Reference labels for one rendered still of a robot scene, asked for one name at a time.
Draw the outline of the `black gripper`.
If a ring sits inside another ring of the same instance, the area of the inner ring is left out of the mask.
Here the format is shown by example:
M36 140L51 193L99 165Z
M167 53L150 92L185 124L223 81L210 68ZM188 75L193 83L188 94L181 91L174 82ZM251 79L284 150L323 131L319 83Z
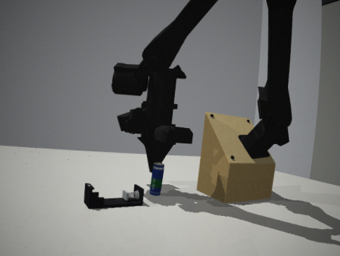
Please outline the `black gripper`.
M178 108L173 98L147 96L146 101L143 101L146 108L148 102L154 106L157 126L146 125L129 133L141 134L137 138L145 146L149 171L152 172L154 163L162 163L173 145L176 143L192 144L193 133L190 128L176 127L172 124L173 110Z

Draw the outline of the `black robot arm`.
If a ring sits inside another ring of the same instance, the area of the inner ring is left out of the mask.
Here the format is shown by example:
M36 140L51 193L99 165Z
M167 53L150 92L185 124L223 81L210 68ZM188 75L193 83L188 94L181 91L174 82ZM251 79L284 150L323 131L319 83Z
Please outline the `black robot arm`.
M112 91L119 95L175 97L176 79L186 79L180 65L169 68L185 38L218 0L189 0L177 18L165 27L144 49L140 65L117 63L114 66ZM248 135L238 139L252 159L269 156L274 144L289 143L288 126L292 123L289 99L289 69L292 44L292 16L296 0L266 0L268 7L268 78L259 87L257 101L260 120ZM149 77L149 80L148 80ZM156 127L154 106L141 103L141 108L118 115L121 131ZM149 124L148 124L149 122Z

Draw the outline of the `blue and green battery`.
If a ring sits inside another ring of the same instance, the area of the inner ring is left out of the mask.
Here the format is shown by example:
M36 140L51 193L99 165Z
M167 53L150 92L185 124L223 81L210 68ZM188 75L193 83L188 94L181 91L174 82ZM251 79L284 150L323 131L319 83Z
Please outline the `blue and green battery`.
M164 164L156 162L152 168L152 177L150 182L150 194L158 196L162 188L162 179L164 174Z

